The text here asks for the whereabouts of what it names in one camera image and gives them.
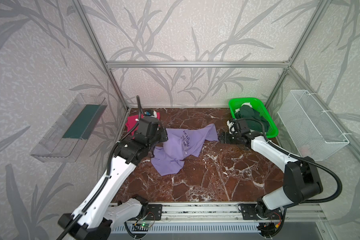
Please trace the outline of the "left aluminium frame post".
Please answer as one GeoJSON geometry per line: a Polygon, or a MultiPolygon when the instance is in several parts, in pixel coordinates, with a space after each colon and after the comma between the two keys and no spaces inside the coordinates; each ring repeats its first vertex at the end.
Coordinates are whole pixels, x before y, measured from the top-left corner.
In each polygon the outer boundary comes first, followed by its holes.
{"type": "Polygon", "coordinates": [[[112,74],[111,70],[108,68],[107,66],[107,61],[106,61],[106,58],[101,50],[101,47],[99,45],[99,42],[95,36],[95,33],[91,27],[91,24],[90,24],[90,21],[88,20],[87,16],[86,16],[86,13],[85,13],[85,9],[84,9],[84,6],[83,4],[81,3],[81,1],[79,0],[73,0],[73,5],[76,9],[76,12],[79,16],[79,19],[81,20],[83,26],[84,26],[84,29],[89,37],[89,40],[92,44],[92,46],[94,47],[95,49],[95,52],[100,60],[100,65],[102,66],[102,69],[105,71],[106,73],[106,76],[108,77],[109,81],[111,82],[111,85],[113,86],[116,94],[118,95],[121,103],[122,103],[122,106],[124,107],[124,109],[126,111],[129,110],[129,107],[120,91],[120,88],[117,84],[117,81],[115,80],[114,78],[114,75],[112,74]]]}

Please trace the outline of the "dark green t-shirt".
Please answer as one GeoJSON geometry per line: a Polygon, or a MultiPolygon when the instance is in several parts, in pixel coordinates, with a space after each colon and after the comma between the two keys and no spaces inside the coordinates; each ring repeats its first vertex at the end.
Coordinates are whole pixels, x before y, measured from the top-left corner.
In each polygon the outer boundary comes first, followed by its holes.
{"type": "Polygon", "coordinates": [[[253,131],[262,132],[264,127],[265,132],[267,132],[270,128],[269,122],[258,111],[248,106],[241,106],[236,109],[235,117],[237,119],[246,119],[249,128],[253,131]]]}

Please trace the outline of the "purple printed t-shirt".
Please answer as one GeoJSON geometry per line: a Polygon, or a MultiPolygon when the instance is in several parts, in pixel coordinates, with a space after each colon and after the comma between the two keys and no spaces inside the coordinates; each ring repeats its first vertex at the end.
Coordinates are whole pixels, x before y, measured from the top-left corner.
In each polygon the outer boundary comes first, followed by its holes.
{"type": "Polygon", "coordinates": [[[216,126],[209,124],[198,130],[167,129],[168,140],[156,147],[151,163],[161,176],[177,174],[188,156],[198,157],[205,141],[218,141],[216,126]]]}

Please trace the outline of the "green plastic basket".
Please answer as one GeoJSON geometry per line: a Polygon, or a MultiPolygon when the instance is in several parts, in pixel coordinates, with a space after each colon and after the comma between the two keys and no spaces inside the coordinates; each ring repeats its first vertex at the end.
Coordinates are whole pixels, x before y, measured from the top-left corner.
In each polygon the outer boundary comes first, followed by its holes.
{"type": "Polygon", "coordinates": [[[262,133],[263,125],[269,139],[278,136],[279,130],[261,100],[235,98],[229,101],[229,108],[234,119],[246,119],[250,130],[262,133]]]}

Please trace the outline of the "clear plastic wall tray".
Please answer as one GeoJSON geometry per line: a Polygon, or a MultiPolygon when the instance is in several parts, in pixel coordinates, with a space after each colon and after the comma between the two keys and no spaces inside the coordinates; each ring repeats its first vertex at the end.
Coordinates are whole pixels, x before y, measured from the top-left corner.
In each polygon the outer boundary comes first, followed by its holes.
{"type": "Polygon", "coordinates": [[[30,155],[43,163],[74,163],[106,110],[105,97],[77,94],[30,155]]]}

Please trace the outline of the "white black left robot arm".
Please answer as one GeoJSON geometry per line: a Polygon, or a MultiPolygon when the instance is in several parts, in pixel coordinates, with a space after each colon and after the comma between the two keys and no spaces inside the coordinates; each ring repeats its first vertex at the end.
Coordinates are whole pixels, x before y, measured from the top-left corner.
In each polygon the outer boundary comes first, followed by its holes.
{"type": "Polygon", "coordinates": [[[111,232],[129,219],[138,216],[142,202],[131,198],[115,208],[109,205],[124,181],[142,159],[158,143],[168,140],[167,131],[160,124],[137,124],[133,137],[125,136],[112,148],[105,173],[87,198],[73,213],[63,214],[58,224],[62,240],[69,235],[75,240],[106,240],[111,232]]]}

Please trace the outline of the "white t-shirt in basket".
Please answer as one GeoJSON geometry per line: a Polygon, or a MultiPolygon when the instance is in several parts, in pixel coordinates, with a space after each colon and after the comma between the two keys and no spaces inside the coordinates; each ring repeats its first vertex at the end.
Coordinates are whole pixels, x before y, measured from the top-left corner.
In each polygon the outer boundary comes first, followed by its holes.
{"type": "Polygon", "coordinates": [[[242,104],[242,107],[243,107],[243,106],[248,106],[248,107],[250,107],[250,108],[253,107],[253,106],[251,105],[251,103],[243,103],[243,104],[242,104]]]}

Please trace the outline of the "aluminium horizontal frame bar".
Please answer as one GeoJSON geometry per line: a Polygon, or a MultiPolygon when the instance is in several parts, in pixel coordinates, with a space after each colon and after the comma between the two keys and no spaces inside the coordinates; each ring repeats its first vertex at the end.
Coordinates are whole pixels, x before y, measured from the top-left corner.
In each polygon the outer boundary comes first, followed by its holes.
{"type": "Polygon", "coordinates": [[[283,61],[236,61],[236,62],[195,62],[195,61],[161,61],[143,62],[109,61],[106,63],[110,69],[117,68],[286,68],[288,62],[283,61]]]}

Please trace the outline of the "folded magenta t-shirt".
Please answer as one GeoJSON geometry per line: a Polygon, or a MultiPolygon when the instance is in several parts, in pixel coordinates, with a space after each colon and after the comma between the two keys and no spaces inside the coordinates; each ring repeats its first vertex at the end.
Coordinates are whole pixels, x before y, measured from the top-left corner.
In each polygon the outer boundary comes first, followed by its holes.
{"type": "MultiPolygon", "coordinates": [[[[157,118],[158,120],[160,120],[161,118],[161,114],[153,110],[145,111],[144,114],[141,116],[141,118],[144,118],[146,116],[154,117],[157,118]]],[[[138,115],[128,117],[126,123],[127,132],[129,132],[136,125],[137,122],[138,122],[138,115]]]]}

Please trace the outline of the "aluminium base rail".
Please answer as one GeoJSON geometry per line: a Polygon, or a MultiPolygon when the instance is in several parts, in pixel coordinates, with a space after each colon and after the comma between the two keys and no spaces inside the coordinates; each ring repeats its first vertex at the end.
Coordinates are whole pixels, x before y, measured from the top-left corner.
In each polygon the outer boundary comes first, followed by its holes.
{"type": "Polygon", "coordinates": [[[79,220],[80,225],[97,227],[103,220],[111,220],[118,227],[124,222],[145,219],[154,223],[233,223],[277,222],[282,210],[274,210],[265,217],[256,212],[254,202],[166,202],[141,203],[137,199],[117,205],[111,203],[104,207],[90,207],[79,220]]]}

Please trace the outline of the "green circuit board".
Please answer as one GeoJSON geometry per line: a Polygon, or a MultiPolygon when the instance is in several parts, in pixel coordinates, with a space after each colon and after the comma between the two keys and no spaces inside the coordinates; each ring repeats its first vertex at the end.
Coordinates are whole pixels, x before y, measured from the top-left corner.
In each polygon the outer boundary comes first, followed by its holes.
{"type": "Polygon", "coordinates": [[[137,222],[135,224],[133,224],[133,229],[136,232],[147,232],[149,231],[155,222],[137,222]]]}

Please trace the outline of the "aluminium frame post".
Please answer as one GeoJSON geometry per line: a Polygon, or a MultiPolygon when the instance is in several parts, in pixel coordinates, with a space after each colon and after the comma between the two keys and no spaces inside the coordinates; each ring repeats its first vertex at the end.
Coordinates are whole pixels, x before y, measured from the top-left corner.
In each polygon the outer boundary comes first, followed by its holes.
{"type": "Polygon", "coordinates": [[[101,50],[101,47],[99,45],[99,42],[95,36],[95,33],[91,27],[91,24],[90,24],[90,21],[88,20],[87,16],[86,16],[86,13],[85,13],[85,9],[84,9],[84,6],[83,4],[81,3],[81,1],[79,0],[73,0],[73,5],[76,9],[76,12],[79,16],[79,19],[81,20],[83,26],[84,26],[84,29],[89,37],[89,40],[92,44],[92,46],[94,47],[95,49],[95,52],[100,60],[100,65],[102,66],[102,69],[105,71],[106,73],[106,76],[108,77],[109,81],[111,82],[111,85],[113,86],[116,94],[118,95],[121,103],[122,103],[122,106],[124,107],[124,109],[126,111],[129,110],[129,107],[120,91],[120,88],[117,84],[117,81],[115,80],[114,78],[114,75],[112,74],[111,70],[108,68],[107,66],[107,61],[106,61],[106,58],[101,50]]]}
{"type": "Polygon", "coordinates": [[[295,61],[297,60],[297,58],[299,57],[301,51],[303,50],[304,46],[306,45],[306,43],[308,42],[310,36],[312,35],[314,29],[317,27],[317,25],[319,24],[321,18],[323,17],[323,15],[325,14],[327,8],[329,7],[330,3],[332,1],[319,1],[314,14],[312,15],[310,21],[307,24],[307,27],[305,28],[305,30],[303,31],[296,47],[294,48],[292,55],[290,56],[290,58],[287,60],[286,67],[283,67],[283,71],[281,73],[281,75],[278,78],[278,81],[276,83],[276,85],[274,86],[270,96],[268,97],[265,107],[269,110],[270,109],[270,105],[272,103],[272,100],[275,98],[279,88],[283,85],[283,82],[287,76],[288,70],[291,69],[294,66],[295,61]]]}

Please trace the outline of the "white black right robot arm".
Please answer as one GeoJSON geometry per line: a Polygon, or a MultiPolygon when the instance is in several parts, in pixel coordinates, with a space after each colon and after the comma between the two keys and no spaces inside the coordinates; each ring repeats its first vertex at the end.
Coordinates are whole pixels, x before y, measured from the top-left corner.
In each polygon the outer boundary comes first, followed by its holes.
{"type": "Polygon", "coordinates": [[[292,158],[291,154],[282,153],[262,134],[252,132],[243,136],[223,132],[219,135],[223,144],[246,145],[275,164],[283,173],[283,186],[258,198],[256,214],[260,219],[267,219],[274,210],[294,207],[323,192],[318,168],[309,157],[303,160],[292,158]]]}

